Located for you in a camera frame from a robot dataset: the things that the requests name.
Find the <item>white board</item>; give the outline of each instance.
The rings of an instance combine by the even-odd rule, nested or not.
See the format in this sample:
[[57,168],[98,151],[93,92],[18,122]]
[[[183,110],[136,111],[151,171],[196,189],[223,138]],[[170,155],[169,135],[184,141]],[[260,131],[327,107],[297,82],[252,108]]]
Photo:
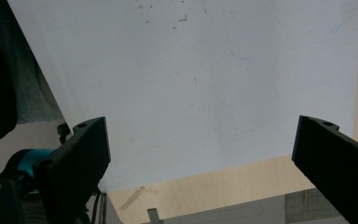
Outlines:
[[106,116],[104,190],[290,154],[299,115],[351,135],[358,1],[9,3],[70,126]]

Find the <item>white tabletop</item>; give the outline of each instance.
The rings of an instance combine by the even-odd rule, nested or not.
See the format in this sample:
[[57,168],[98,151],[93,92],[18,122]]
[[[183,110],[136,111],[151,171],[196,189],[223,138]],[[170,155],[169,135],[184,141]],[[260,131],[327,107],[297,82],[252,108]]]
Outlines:
[[112,191],[293,150],[299,115],[351,135],[352,0],[9,0],[65,119],[106,116]]

